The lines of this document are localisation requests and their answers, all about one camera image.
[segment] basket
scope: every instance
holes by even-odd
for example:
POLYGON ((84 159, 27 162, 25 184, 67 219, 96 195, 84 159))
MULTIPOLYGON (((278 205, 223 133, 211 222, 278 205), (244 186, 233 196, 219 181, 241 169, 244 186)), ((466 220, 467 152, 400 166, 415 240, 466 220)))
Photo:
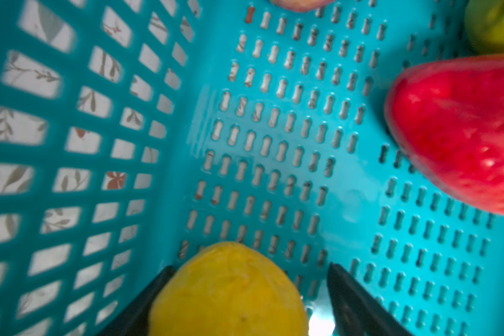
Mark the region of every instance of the basket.
POLYGON ((287 272, 311 336, 331 261, 415 335, 504 334, 504 217, 382 117, 403 69, 468 53, 464 5, 0 1, 0 336, 94 335, 222 240, 287 272))

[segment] teal plastic basket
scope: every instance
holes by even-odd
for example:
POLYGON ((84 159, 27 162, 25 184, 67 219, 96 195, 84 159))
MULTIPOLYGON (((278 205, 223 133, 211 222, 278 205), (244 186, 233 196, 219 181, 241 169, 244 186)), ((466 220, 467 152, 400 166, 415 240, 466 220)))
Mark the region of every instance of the teal plastic basket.
POLYGON ((504 335, 504 217, 382 117, 404 68, 467 54, 465 1, 198 1, 0 0, 0 336, 94 335, 222 240, 287 272, 311 336, 330 262, 416 335, 504 335))

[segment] flower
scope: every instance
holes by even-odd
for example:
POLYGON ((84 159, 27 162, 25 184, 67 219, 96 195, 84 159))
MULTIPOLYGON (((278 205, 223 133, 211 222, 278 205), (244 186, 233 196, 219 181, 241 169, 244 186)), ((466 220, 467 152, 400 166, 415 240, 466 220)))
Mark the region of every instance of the flower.
POLYGON ((108 181, 106 185, 106 188, 108 190, 123 189, 127 174, 125 174, 124 172, 109 171, 106 173, 106 176, 110 178, 110 181, 108 181))

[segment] red fruit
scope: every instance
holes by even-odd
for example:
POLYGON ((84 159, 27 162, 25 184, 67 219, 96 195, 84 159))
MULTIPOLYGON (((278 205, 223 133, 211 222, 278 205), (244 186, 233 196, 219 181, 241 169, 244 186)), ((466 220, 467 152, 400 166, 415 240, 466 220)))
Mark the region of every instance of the red fruit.
POLYGON ((306 12, 326 6, 334 0, 271 0, 277 6, 294 12, 306 12))
POLYGON ((388 94, 385 117, 411 163, 432 183, 504 215, 504 55, 404 71, 388 94))

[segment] blue basket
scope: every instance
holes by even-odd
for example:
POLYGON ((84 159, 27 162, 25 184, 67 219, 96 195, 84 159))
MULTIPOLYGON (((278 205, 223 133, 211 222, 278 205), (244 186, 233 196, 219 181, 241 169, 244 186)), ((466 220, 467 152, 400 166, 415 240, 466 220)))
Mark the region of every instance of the blue basket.
POLYGON ((464 0, 0 0, 0 336, 94 335, 237 240, 334 330, 330 261, 417 335, 504 334, 504 217, 388 136, 404 68, 466 54, 464 0))

